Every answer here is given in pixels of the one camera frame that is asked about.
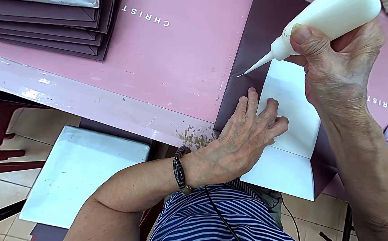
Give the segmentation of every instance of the striped shirt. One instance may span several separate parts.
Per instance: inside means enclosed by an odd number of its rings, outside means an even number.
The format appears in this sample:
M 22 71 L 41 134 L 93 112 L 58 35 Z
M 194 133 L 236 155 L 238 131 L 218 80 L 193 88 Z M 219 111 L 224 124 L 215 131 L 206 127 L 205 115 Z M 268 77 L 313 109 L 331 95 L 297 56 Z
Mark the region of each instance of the striped shirt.
M 261 198 L 244 182 L 207 186 L 213 203 L 240 240 L 293 241 L 281 231 Z M 235 240 L 210 203 L 204 188 L 180 191 L 165 203 L 150 240 Z

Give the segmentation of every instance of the tile floor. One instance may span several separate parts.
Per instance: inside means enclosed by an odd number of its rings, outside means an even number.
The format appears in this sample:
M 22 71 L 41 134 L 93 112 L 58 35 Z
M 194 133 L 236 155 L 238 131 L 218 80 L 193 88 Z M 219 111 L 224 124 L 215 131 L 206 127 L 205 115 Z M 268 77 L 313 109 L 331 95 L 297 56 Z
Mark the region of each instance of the tile floor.
M 23 157 L 8 161 L 46 160 L 60 131 L 65 125 L 78 126 L 80 117 L 49 109 L 18 109 L 9 124 L 8 132 L 15 133 L 11 140 L 4 140 L 0 150 L 25 150 Z M 27 197 L 40 169 L 0 173 L 0 208 Z M 0 241 L 30 240 L 34 222 L 11 216 L 0 222 Z
M 1 150 L 26 150 L 26 156 L 10 161 L 46 160 L 64 125 L 78 126 L 80 118 L 58 110 L 19 109 L 15 112 L 8 131 L 16 136 L 5 140 Z M 0 208 L 23 200 L 29 194 L 40 169 L 0 173 Z M 298 225 L 302 241 L 324 241 L 324 232 L 333 241 L 342 236 L 346 203 L 320 195 L 315 202 L 283 195 L 283 199 Z M 297 232 L 289 213 L 282 206 L 284 230 L 297 240 Z M 30 240 L 29 233 L 35 223 L 18 219 L 14 215 L 0 222 L 0 241 Z

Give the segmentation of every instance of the glue bottle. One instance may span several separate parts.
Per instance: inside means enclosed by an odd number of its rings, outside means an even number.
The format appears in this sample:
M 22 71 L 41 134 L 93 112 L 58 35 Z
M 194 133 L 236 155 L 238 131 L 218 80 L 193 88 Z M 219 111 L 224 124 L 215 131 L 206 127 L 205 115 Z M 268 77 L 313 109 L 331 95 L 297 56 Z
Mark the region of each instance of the glue bottle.
M 272 43 L 271 51 L 244 75 L 272 59 L 284 60 L 299 55 L 289 41 L 295 24 L 311 26 L 334 40 L 373 20 L 380 10 L 380 0 L 315 0 L 285 27 L 282 35 Z

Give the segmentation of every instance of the elderly hand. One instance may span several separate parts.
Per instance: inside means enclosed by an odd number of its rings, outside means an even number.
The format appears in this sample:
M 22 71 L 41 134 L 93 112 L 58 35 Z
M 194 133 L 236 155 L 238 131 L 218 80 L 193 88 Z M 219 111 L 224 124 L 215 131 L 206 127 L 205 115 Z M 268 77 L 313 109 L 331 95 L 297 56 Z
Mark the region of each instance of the elderly hand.
M 332 42 L 319 30 L 295 25 L 290 42 L 301 55 L 286 60 L 304 66 L 307 99 L 322 118 L 366 113 L 368 76 L 385 42 L 376 19 Z
M 252 169 L 273 138 L 288 130 L 288 119 L 276 117 L 278 102 L 267 100 L 266 109 L 256 115 L 258 94 L 254 88 L 239 99 L 236 111 L 217 140 L 194 152 L 195 162 L 182 163 L 187 184 L 201 187 L 234 180 Z

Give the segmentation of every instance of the person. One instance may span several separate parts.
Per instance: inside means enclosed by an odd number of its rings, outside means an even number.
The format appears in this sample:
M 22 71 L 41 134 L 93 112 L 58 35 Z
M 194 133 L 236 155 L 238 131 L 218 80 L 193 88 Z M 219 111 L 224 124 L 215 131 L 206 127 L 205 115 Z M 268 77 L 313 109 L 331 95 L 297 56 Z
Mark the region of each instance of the person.
M 301 55 L 287 61 L 304 66 L 306 96 L 328 134 L 358 239 L 388 241 L 388 147 L 366 106 L 384 33 L 373 20 L 330 42 L 314 28 L 295 25 L 290 42 Z M 288 129 L 288 119 L 276 117 L 277 101 L 268 99 L 257 116 L 257 100 L 250 88 L 219 138 L 180 158 L 190 194 L 180 191 L 173 158 L 131 166 L 86 200 L 65 241 L 138 240 L 142 212 L 171 193 L 150 240 L 293 240 L 262 194 L 239 180 Z

